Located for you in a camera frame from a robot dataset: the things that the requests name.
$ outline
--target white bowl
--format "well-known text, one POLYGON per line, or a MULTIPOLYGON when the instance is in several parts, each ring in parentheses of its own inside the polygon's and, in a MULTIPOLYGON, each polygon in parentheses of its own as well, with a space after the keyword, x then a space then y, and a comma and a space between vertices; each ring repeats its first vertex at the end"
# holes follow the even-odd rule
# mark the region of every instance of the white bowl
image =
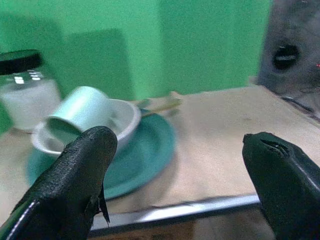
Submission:
MULTIPOLYGON (((124 148, 140 123, 141 111, 131 102, 110 99, 113 115, 111 117, 111 124, 108 126, 116 135, 118 144, 116 154, 124 148)), ((64 144, 53 137, 46 128, 46 122, 40 122, 33 130, 31 136, 33 146, 52 157, 59 157, 64 149, 64 144)))

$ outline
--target table surface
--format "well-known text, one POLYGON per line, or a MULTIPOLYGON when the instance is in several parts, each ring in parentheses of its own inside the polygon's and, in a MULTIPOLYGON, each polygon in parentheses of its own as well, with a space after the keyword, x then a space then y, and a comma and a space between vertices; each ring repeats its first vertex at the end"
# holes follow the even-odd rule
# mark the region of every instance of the table surface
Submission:
MULTIPOLYGON (((170 98, 182 100, 176 110, 161 114, 176 132, 174 157, 148 184, 107 202, 114 218, 227 196, 252 196, 243 199, 256 204, 242 158, 247 133, 273 133, 300 146, 320 165, 319 124, 261 86, 189 95, 172 92, 151 98, 149 108, 170 98)), ((0 224, 29 188, 26 165, 31 151, 30 134, 11 129, 0 137, 0 224)))

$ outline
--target green backdrop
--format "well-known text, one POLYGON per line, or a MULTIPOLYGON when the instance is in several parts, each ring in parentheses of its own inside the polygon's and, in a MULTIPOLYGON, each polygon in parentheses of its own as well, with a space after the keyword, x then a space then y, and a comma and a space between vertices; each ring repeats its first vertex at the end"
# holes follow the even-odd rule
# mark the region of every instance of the green backdrop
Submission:
MULTIPOLYGON (((143 99, 244 86, 271 0, 1 0, 0 52, 38 49, 62 95, 143 99)), ((0 106, 0 133, 11 122, 0 106)))

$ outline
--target black jar lid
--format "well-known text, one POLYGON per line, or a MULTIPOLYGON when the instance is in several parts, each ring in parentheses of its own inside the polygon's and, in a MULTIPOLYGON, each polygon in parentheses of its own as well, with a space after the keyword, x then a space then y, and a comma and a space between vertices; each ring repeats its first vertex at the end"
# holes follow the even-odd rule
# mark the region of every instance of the black jar lid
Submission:
POLYGON ((22 73, 42 64, 40 53, 35 49, 11 51, 0 54, 0 75, 22 73))

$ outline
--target teal plate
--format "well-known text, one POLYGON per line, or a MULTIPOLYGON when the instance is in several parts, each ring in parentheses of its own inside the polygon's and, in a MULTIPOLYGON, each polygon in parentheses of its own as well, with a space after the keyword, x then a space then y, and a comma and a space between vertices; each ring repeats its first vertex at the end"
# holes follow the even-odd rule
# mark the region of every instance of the teal plate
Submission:
MULTIPOLYGON (((142 118, 131 141, 106 171, 104 197, 116 198, 148 183, 170 163, 174 149, 175 131, 163 117, 153 114, 142 118)), ((53 157, 33 149, 26 168, 29 184, 54 161, 53 157)))

